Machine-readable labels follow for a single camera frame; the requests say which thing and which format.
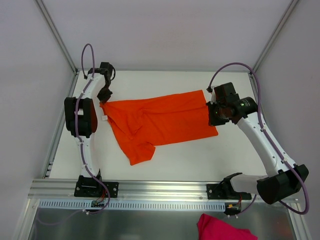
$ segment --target white table surface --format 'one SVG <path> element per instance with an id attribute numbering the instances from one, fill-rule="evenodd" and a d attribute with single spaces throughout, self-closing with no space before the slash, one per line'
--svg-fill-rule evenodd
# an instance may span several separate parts
<path id="1" fill-rule="evenodd" d="M 205 90 L 213 72 L 177 71 L 117 71 L 110 89 L 109 101 L 147 99 L 176 93 Z M 86 84 L 80 73 L 74 90 L 78 97 Z M 247 73 L 221 72 L 213 85 L 232 82 L 240 98 L 254 98 Z M 156 146 L 153 158 L 134 166 L 120 149 L 111 126 L 98 118 L 95 149 L 101 162 L 102 178 L 106 180 L 142 181 L 221 181 L 224 177 L 242 172 L 265 175 L 257 152 L 245 134 L 233 123 L 217 127 L 218 136 Z M 66 126 L 62 131 L 50 173 L 52 179 L 78 179 L 81 159 L 77 145 Z"/>

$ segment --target orange t-shirt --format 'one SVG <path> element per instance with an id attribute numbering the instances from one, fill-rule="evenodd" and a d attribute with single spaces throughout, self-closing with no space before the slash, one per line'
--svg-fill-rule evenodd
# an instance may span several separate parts
<path id="1" fill-rule="evenodd" d="M 209 126 L 202 90 L 101 104 L 120 148 L 135 165 L 152 158 L 155 146 L 217 136 Z"/>

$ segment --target metal floor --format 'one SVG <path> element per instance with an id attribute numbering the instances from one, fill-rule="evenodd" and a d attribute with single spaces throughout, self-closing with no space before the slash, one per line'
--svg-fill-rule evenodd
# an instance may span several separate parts
<path id="1" fill-rule="evenodd" d="M 63 220 L 74 210 L 38 208 L 46 223 Z M 105 210 L 98 215 L 77 213 L 58 226 L 33 223 L 29 240 L 197 240 L 202 213 L 223 219 L 236 228 L 249 229 L 259 240 L 295 240 L 288 210 L 280 205 L 255 203 L 238 219 L 222 212 Z"/>

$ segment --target pink cloth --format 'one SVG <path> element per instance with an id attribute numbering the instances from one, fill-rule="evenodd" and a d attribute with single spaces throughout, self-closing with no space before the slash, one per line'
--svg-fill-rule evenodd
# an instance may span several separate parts
<path id="1" fill-rule="evenodd" d="M 201 215 L 197 225 L 199 240 L 258 240 L 248 229 L 237 229 L 207 214 Z"/>

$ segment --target white robotic arm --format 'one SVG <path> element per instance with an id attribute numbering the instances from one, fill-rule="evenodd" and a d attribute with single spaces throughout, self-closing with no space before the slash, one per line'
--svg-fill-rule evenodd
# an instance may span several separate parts
<path id="1" fill-rule="evenodd" d="M 207 106 L 211 126 L 224 125 L 232 121 L 244 132 L 260 156 L 267 174 L 256 176 L 236 173 L 228 176 L 225 180 L 232 191 L 259 194 L 266 203 L 273 204 L 300 190 L 301 184 L 289 166 L 303 181 L 309 174 L 308 169 L 305 165 L 298 166 L 288 156 L 269 130 L 263 116 L 261 116 L 263 124 L 261 128 L 258 106 L 251 97 L 240 99 L 233 84 L 229 82 L 214 88 Z M 275 147 L 282 153 L 284 159 L 280 158 Z"/>
<path id="2" fill-rule="evenodd" d="M 102 187 L 106 189 L 102 183 L 100 162 L 95 156 L 94 141 L 98 118 L 103 115 L 100 103 L 105 103 L 111 97 L 109 86 L 115 76 L 115 69 L 110 63 L 102 62 L 94 72 L 96 74 L 92 77 L 93 69 L 88 71 L 88 76 L 85 76 L 89 79 L 88 83 L 78 98 L 67 97 L 64 100 L 66 128 L 74 137 L 82 160 L 75 197 L 101 196 Z"/>

